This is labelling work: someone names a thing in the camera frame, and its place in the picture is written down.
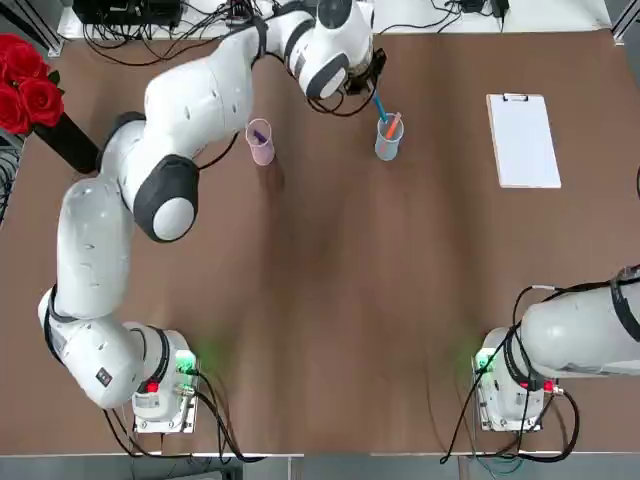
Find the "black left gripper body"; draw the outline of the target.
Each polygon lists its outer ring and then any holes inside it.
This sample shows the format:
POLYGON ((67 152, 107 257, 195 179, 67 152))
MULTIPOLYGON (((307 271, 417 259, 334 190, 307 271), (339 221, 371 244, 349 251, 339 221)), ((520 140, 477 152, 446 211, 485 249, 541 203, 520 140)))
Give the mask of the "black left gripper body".
POLYGON ((383 48, 374 50, 368 63, 348 72, 347 80, 344 84, 344 92, 348 96, 372 92, 376 88, 378 78, 384 69, 386 61, 387 55, 383 48))

